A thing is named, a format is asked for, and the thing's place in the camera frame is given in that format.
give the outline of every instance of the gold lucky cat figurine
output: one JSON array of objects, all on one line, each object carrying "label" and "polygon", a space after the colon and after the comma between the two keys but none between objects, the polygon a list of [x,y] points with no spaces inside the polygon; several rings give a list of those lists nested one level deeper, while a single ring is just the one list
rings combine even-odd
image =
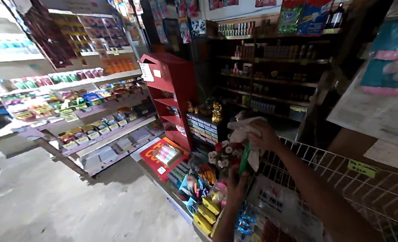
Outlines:
[{"label": "gold lucky cat figurine", "polygon": [[189,104],[188,112],[194,112],[194,111],[195,111],[195,108],[193,107],[193,105],[191,105],[191,102],[188,101],[187,103]]},{"label": "gold lucky cat figurine", "polygon": [[221,117],[221,104],[218,102],[214,102],[212,104],[212,107],[214,110],[212,111],[212,122],[218,123],[223,120],[223,117]]}]

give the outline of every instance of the sticker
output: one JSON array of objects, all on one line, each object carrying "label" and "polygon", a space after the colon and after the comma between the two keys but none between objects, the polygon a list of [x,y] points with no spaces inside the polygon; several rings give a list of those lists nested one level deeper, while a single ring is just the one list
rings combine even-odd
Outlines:
[{"label": "sticker", "polygon": [[365,174],[370,178],[375,178],[375,173],[379,170],[378,168],[367,165],[365,163],[351,160],[350,162],[348,162],[348,169],[356,171],[360,174]]},{"label": "sticker", "polygon": [[110,126],[110,129],[111,129],[111,130],[118,129],[118,124],[115,123],[115,124],[111,125],[111,126]]},{"label": "sticker", "polygon": [[109,128],[109,127],[106,127],[106,128],[104,128],[104,129],[99,130],[99,133],[100,133],[100,134],[107,134],[107,133],[109,133],[110,131],[111,131],[110,128]]},{"label": "sticker", "polygon": [[119,124],[120,126],[124,126],[124,125],[127,124],[127,121],[126,121],[126,120],[121,120],[120,122],[118,122],[118,124]]},{"label": "sticker", "polygon": [[159,70],[153,70],[154,76],[157,78],[161,78],[161,72]]},{"label": "sticker", "polygon": [[94,133],[89,134],[89,135],[87,135],[87,136],[90,138],[90,140],[94,140],[94,139],[96,139],[97,137],[100,136],[100,133],[99,133],[99,132],[94,132]]},{"label": "sticker", "polygon": [[77,110],[79,110],[79,109],[84,109],[84,108],[88,108],[87,107],[87,104],[85,104],[85,103],[83,103],[83,104],[80,104],[80,105],[78,105],[77,107],[75,107]]},{"label": "sticker", "polygon": [[160,175],[163,175],[163,173],[166,171],[166,169],[164,169],[163,167],[160,167],[160,168],[158,168],[157,169],[157,172],[160,174]]},{"label": "sticker", "polygon": [[83,138],[79,138],[79,139],[77,139],[77,140],[75,140],[75,141],[76,141],[78,144],[82,145],[82,144],[87,143],[87,142],[89,141],[89,139],[88,139],[87,136],[84,136]]},{"label": "sticker", "polygon": [[76,146],[78,146],[78,144],[75,141],[71,141],[71,142],[67,143],[66,145],[63,145],[63,148],[72,149]]}]

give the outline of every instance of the bottle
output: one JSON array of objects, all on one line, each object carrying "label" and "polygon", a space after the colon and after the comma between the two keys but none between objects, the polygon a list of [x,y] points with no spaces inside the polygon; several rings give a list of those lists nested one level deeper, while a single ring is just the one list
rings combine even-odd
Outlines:
[{"label": "bottle", "polygon": [[330,28],[339,28],[341,26],[342,23],[342,18],[344,16],[345,10],[342,7],[343,2],[341,2],[338,6],[338,8],[336,8],[335,12],[332,15],[332,20],[330,23]]}]

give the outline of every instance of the hanging banner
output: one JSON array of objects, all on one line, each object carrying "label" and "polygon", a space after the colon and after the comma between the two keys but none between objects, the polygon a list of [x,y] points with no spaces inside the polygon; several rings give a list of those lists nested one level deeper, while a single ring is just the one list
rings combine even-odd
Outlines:
[{"label": "hanging banner", "polygon": [[216,10],[232,5],[239,5],[239,0],[208,0],[209,10]]}]

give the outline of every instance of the poster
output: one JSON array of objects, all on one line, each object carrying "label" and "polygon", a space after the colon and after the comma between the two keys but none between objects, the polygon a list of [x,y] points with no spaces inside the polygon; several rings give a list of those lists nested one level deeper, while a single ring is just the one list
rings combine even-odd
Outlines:
[{"label": "poster", "polygon": [[208,0],[208,1],[209,1],[209,10],[216,10],[227,6],[239,5],[239,0]]},{"label": "poster", "polygon": [[256,8],[276,6],[277,0],[256,0]]}]

